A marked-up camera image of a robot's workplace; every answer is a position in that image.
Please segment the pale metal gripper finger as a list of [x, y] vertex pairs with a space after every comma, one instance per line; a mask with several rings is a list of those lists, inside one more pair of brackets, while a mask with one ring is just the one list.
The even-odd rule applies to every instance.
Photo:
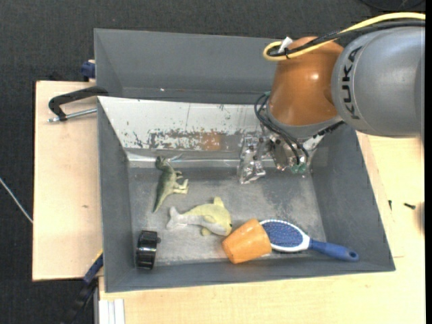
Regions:
[[246, 136], [243, 140], [240, 152], [240, 163], [237, 170], [239, 183], [249, 184], [256, 180], [256, 164], [254, 157], [257, 155], [256, 138]]
[[252, 175], [251, 175], [251, 181], [256, 181], [259, 178], [262, 178], [266, 175], [265, 167], [263, 166], [263, 163], [258, 160], [254, 160], [252, 165]]

